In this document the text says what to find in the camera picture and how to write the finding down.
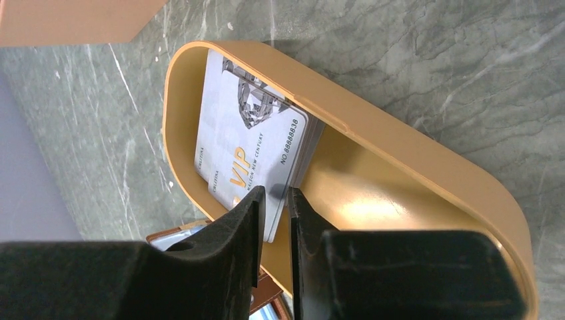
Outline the silver VIP credit card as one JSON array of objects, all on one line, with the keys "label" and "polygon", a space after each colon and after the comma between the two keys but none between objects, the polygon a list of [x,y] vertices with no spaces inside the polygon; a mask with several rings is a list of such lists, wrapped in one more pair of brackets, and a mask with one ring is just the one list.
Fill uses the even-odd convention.
[{"label": "silver VIP credit card", "polygon": [[296,169],[308,115],[255,83],[221,73],[209,193],[232,209],[256,186],[266,192],[263,239],[272,243]]}]

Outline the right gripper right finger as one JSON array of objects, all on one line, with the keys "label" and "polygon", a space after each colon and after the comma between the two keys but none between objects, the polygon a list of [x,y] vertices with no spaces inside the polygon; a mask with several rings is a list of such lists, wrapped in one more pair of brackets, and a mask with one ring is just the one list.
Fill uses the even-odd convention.
[{"label": "right gripper right finger", "polygon": [[474,231],[340,231],[287,193],[296,319],[522,319],[502,254]]}]

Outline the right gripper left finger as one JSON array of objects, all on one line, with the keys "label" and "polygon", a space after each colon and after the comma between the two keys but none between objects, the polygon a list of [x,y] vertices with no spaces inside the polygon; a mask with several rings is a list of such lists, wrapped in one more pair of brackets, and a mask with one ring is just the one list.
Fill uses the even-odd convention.
[{"label": "right gripper left finger", "polygon": [[145,242],[1,244],[2,319],[248,319],[265,188],[161,251]]}]

